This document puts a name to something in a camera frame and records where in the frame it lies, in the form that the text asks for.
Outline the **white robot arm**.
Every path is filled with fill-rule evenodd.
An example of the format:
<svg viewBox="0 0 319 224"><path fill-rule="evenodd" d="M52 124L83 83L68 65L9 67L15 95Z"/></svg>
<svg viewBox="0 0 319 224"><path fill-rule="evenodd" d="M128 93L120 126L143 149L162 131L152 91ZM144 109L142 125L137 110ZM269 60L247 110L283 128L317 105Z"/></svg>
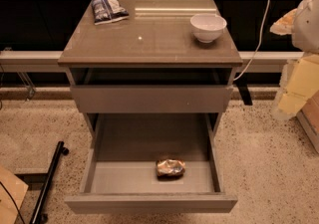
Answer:
<svg viewBox="0 0 319 224"><path fill-rule="evenodd" d="M319 91L319 0L302 0L271 27L277 35L290 35L294 47L303 52L284 66L273 107L273 116L290 119Z"/></svg>

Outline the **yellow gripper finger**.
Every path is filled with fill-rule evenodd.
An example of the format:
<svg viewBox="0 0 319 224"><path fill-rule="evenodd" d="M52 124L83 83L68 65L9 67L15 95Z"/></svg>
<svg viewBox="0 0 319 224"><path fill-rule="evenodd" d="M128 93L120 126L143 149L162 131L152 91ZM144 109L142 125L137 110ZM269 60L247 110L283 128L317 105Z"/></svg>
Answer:
<svg viewBox="0 0 319 224"><path fill-rule="evenodd" d="M283 86L278 108L288 115L297 115L319 91L319 55L289 62L287 72L287 82Z"/></svg>
<svg viewBox="0 0 319 224"><path fill-rule="evenodd" d="M296 11L297 9L293 9L277 20L270 27L270 32L280 36L291 35Z"/></svg>

